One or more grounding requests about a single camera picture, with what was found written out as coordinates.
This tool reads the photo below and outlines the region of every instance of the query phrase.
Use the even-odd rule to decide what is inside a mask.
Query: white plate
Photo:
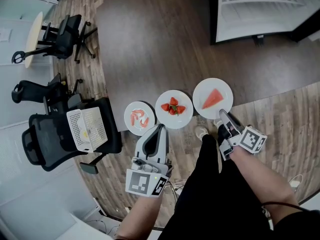
[[[212,107],[202,109],[202,106],[214,89],[217,89],[221,93],[223,100]],[[207,78],[201,81],[195,87],[192,99],[195,110],[204,118],[212,120],[219,118],[219,111],[221,109],[229,112],[234,103],[234,95],[231,88],[226,82],[218,78]]]
[[[171,97],[178,101],[178,106],[185,106],[185,111],[180,115],[171,115],[161,108],[162,104],[170,103]],[[160,95],[155,103],[155,114],[158,120],[170,129],[185,127],[194,114],[194,106],[191,99],[182,91],[168,90]]]
[[[132,126],[131,113],[134,110],[143,110],[144,116],[138,117],[138,120],[134,120],[134,126]],[[149,123],[146,128],[142,128],[140,125],[140,121],[142,120],[142,123],[144,123],[147,118],[149,118]],[[135,135],[142,136],[145,134],[146,131],[148,131],[149,129],[155,126],[156,119],[155,119],[154,112],[152,111],[151,107],[148,104],[141,101],[135,101],[130,103],[126,107],[124,111],[124,122],[130,132],[132,132]]]

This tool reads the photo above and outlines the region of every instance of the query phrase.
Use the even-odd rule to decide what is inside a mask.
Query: white plastic basket
[[[66,113],[76,148],[92,153],[108,140],[98,107],[75,109]]]

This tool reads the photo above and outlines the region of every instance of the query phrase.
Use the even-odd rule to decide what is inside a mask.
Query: person's right arm
[[[261,203],[281,202],[299,206],[287,180],[245,149],[240,146],[233,147],[230,158]],[[286,216],[300,212],[296,208],[283,205],[266,205],[265,208],[270,212],[274,226]]]

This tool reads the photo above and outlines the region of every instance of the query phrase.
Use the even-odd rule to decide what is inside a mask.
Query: white shoe
[[[205,135],[209,134],[209,133],[208,133],[208,130],[207,130],[205,127],[200,126],[200,125],[197,125],[197,126],[194,128],[194,133],[195,133],[195,135],[198,137],[198,139],[199,139],[200,141],[202,141],[202,138],[203,138]]]
[[[219,127],[220,127],[221,125],[223,125],[224,122],[222,122],[222,120],[219,118],[219,119],[214,119],[214,120],[213,120],[213,124],[214,124],[214,126],[215,126],[217,129],[219,129]]]

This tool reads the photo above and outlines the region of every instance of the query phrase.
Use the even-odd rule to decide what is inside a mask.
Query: wooden floor
[[[84,21],[91,21],[94,25],[96,9],[103,1],[61,0],[52,14],[51,21],[59,24],[66,14],[81,14],[82,24]],[[106,86],[100,63],[97,34],[90,38],[88,45],[97,55],[96,59],[91,59],[84,52],[80,54],[80,64],[75,64],[72,58],[54,59],[54,71],[66,77],[70,88],[73,87],[76,79],[84,79],[84,83],[79,86],[79,92],[85,98],[98,99],[107,96],[108,86]],[[286,47],[287,54],[290,53],[289,50],[290,47]],[[234,115],[244,125],[251,124],[268,135],[265,150],[258,155],[261,161],[288,180],[297,174],[303,174],[304,181],[296,193],[299,200],[305,199],[320,188],[319,96],[320,83],[314,83],[232,108]],[[169,158],[175,166],[172,182],[186,180],[195,167],[201,147],[201,142],[193,133],[196,125],[204,125],[211,131],[214,129],[211,120],[196,116],[186,127],[169,131]],[[105,157],[98,164],[98,175],[80,171],[92,195],[99,199],[103,209],[118,218],[125,217],[127,214],[125,207],[133,206],[137,198],[125,192],[125,181],[126,169],[131,166],[131,158],[138,137],[128,131],[122,132],[121,135],[122,152]],[[76,158],[76,161],[77,163],[89,162],[96,156],[96,154],[88,154]],[[166,189],[156,226],[164,227],[173,211],[174,198],[170,190]]]

